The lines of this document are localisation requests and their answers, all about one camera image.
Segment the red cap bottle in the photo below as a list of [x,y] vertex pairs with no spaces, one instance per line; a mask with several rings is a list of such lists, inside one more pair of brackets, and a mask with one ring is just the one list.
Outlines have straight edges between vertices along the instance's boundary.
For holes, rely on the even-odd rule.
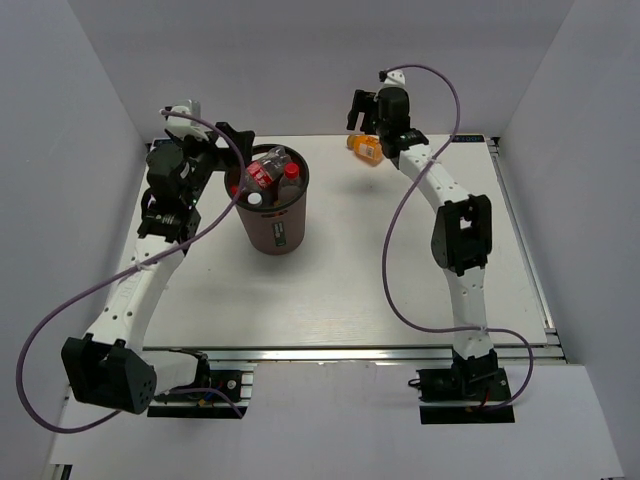
[[302,190],[300,168],[294,162],[285,165],[278,185],[278,200],[281,204],[294,200]]

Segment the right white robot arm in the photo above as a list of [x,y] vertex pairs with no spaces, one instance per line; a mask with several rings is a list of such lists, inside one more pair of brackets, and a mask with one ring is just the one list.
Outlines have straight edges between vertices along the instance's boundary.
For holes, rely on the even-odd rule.
[[484,391],[498,370],[497,355],[486,331],[484,276],[492,250],[492,206],[473,195],[436,161],[428,139],[410,126],[409,96],[401,87],[379,92],[357,90],[347,115],[347,129],[378,136],[383,154],[417,183],[435,213],[432,256],[448,283],[454,334],[451,384],[461,397]]

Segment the clear bottle red label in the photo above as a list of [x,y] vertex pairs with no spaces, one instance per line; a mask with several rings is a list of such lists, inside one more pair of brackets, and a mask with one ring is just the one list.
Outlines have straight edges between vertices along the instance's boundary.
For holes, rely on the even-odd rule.
[[291,162],[291,157],[284,146],[277,145],[263,156],[252,160],[236,179],[229,180],[229,193],[250,194],[268,190],[283,175],[284,168]]

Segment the orange bottle with white label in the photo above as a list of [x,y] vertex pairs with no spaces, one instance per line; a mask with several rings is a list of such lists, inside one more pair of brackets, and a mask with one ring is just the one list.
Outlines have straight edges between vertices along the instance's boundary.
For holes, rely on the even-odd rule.
[[371,166],[377,166],[384,159],[382,145],[375,136],[349,135],[346,146],[359,159]]

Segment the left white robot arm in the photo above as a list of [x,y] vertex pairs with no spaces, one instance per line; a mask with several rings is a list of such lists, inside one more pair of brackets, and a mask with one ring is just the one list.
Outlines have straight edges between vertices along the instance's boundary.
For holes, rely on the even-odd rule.
[[147,188],[130,260],[131,273],[116,283],[103,311],[82,338],[68,338],[62,362],[80,403],[144,412],[160,395],[209,395],[205,354],[185,349],[144,356],[144,337],[169,279],[198,232],[196,208],[216,171],[237,170],[252,157],[255,134],[219,122],[213,132],[180,133],[146,157]]

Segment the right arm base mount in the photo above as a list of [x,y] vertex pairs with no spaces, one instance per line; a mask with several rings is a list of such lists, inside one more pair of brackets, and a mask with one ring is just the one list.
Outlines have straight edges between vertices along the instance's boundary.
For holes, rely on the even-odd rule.
[[407,382],[419,394],[423,425],[512,424],[506,372],[494,350],[475,358],[456,354],[448,368],[427,368]]

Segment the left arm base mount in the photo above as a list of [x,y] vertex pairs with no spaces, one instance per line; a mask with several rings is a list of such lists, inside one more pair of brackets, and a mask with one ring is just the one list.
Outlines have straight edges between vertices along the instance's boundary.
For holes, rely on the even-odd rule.
[[205,353],[188,349],[147,351],[143,359],[157,375],[148,417],[222,420],[246,413],[242,370],[214,367]]

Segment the blue label water bottle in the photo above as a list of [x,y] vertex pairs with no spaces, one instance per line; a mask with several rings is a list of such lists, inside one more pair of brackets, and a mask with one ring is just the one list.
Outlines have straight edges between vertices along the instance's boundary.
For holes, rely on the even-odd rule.
[[247,196],[247,203],[254,207],[259,207],[263,203],[263,196],[260,193],[252,192]]

